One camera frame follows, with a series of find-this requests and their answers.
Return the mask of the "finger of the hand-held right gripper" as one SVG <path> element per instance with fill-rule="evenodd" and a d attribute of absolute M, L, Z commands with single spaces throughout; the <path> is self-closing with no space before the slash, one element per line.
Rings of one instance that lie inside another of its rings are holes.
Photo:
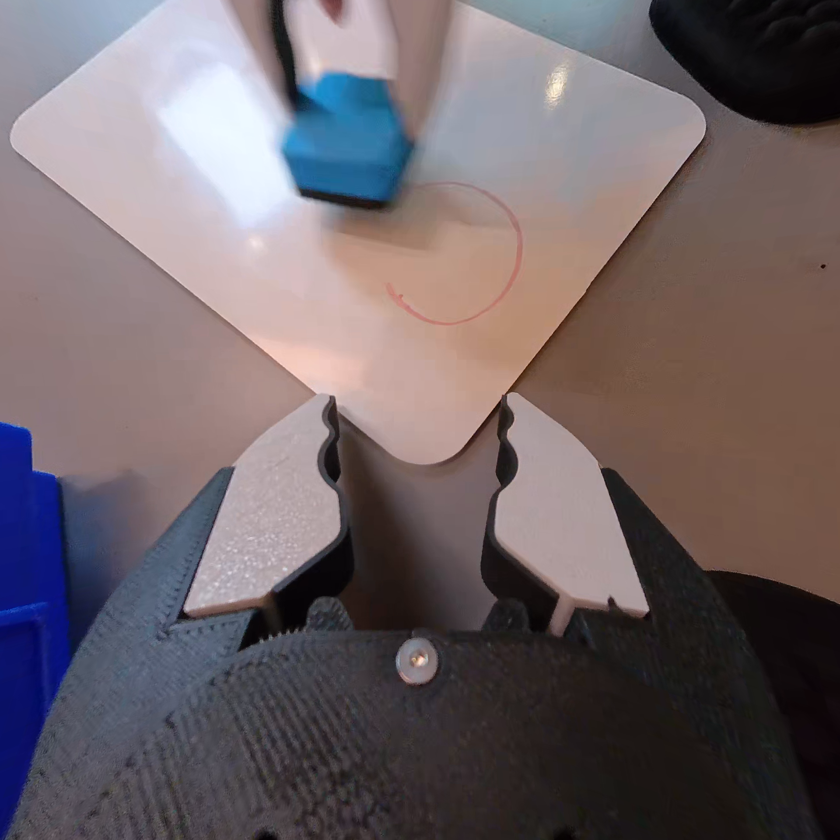
<path fill-rule="evenodd" d="M 396 34 L 386 2 L 343 2 L 335 22 L 321 2 L 292 1 L 289 37 L 300 91 L 335 74 L 373 79 L 385 90 L 393 83 Z"/>
<path fill-rule="evenodd" d="M 406 131 L 422 131 L 442 76 L 453 1 L 394 1 L 393 94 Z"/>

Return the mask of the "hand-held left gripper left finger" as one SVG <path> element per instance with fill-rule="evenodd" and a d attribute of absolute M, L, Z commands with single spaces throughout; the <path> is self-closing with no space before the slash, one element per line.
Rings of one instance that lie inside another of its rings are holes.
<path fill-rule="evenodd" d="M 343 592 L 354 552 L 339 440 L 336 400 L 318 394 L 248 446 L 204 544 L 186 616 L 257 610 L 287 631 L 306 622 L 317 599 Z"/>

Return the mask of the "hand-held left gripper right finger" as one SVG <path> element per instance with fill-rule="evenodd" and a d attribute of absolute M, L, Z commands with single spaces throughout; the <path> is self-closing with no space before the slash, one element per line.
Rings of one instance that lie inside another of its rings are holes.
<path fill-rule="evenodd" d="M 524 604 L 531 629 L 557 637 L 576 610 L 644 619 L 648 600 L 593 454 L 515 392 L 501 400 L 497 436 L 499 487 L 480 558 L 490 592 Z"/>

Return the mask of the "blue whiteboard eraser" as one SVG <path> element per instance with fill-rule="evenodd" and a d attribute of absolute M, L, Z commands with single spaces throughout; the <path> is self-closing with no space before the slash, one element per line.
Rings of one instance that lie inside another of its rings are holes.
<path fill-rule="evenodd" d="M 300 196 L 368 209 L 392 205 L 413 150 L 388 81 L 339 71 L 300 84 L 281 145 Z"/>

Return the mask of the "white whiteboard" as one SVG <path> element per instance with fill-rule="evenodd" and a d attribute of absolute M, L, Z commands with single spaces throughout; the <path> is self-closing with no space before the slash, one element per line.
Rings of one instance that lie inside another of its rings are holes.
<path fill-rule="evenodd" d="M 676 92 L 466 5 L 400 199 L 299 196 L 223 2 L 164 2 L 14 150 L 391 455 L 451 459 L 706 133 Z"/>

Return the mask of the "blue plastic bin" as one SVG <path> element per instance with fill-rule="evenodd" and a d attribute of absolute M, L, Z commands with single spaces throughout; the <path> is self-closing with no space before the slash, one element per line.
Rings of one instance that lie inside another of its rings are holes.
<path fill-rule="evenodd" d="M 23 785 L 70 661 L 62 496 L 33 438 L 1 424 L 2 798 Z"/>

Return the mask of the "black textured wrist pad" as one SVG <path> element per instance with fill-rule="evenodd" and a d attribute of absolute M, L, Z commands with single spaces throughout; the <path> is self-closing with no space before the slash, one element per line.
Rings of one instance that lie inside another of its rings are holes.
<path fill-rule="evenodd" d="M 838 120 L 838 1 L 653 1 L 648 18 L 730 110 L 781 125 Z"/>

